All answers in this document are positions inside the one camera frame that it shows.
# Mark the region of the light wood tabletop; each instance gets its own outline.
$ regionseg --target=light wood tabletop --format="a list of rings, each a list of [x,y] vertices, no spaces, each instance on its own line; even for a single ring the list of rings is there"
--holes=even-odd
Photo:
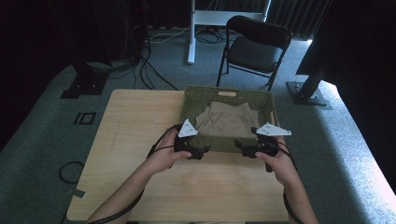
[[[108,102],[67,218],[86,220],[179,122],[183,91],[115,90]],[[156,174],[134,208],[134,221],[287,221],[283,186],[264,162],[209,151]]]

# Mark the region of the tray handle cutout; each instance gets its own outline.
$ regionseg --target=tray handle cutout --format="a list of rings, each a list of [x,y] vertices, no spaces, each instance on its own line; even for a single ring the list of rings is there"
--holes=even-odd
[[[219,91],[220,96],[230,96],[230,97],[235,97],[236,92],[234,91]]]

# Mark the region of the white tag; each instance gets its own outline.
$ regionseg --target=white tag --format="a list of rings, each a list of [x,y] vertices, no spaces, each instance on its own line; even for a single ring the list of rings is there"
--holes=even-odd
[[[179,137],[187,137],[187,136],[193,136],[198,134],[198,131],[195,130],[194,126],[190,123],[188,119],[184,120],[183,126],[180,129],[180,132],[178,132]]]
[[[264,126],[260,127],[256,133],[266,136],[291,135],[291,131],[281,129],[270,123],[264,124]]]

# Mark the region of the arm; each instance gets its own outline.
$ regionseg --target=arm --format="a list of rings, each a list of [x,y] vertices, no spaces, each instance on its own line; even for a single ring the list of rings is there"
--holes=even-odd
[[[125,180],[125,182],[90,216],[88,222],[92,222],[104,217],[112,216],[131,204],[134,199],[145,188],[151,177],[172,166],[175,161],[191,156],[190,152],[174,152],[173,147],[177,131],[170,132],[156,151],[148,157],[137,169]],[[126,223],[132,210],[113,220],[110,223]]]
[[[283,137],[277,137],[276,141],[285,144]],[[282,144],[278,144],[278,146],[288,151]],[[267,162],[274,170],[277,181],[285,187],[286,197],[294,214],[303,223],[318,223],[303,182],[291,159],[282,152],[278,152],[274,157],[256,152],[256,156]],[[289,216],[289,221],[290,223],[296,223],[291,216]]]

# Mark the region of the black chair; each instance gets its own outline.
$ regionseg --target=black chair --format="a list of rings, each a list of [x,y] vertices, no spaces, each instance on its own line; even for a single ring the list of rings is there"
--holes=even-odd
[[[232,44],[230,44],[231,30],[239,34]],[[226,32],[227,42],[221,58],[216,86],[219,86],[224,60],[227,59],[227,74],[232,67],[268,77],[266,85],[268,85],[267,90],[270,91],[283,56],[290,45],[292,33],[285,27],[245,16],[230,18],[226,24]]]

